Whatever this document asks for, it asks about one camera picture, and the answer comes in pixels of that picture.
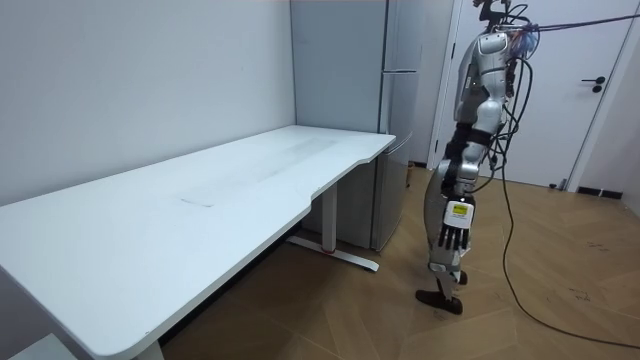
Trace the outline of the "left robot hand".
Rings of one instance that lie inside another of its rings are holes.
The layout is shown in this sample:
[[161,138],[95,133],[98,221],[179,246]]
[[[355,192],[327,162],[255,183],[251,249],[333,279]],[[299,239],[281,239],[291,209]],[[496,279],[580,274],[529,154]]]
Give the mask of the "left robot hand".
[[475,213],[473,198],[448,201],[438,237],[438,245],[446,250],[464,253],[470,248],[471,225]]

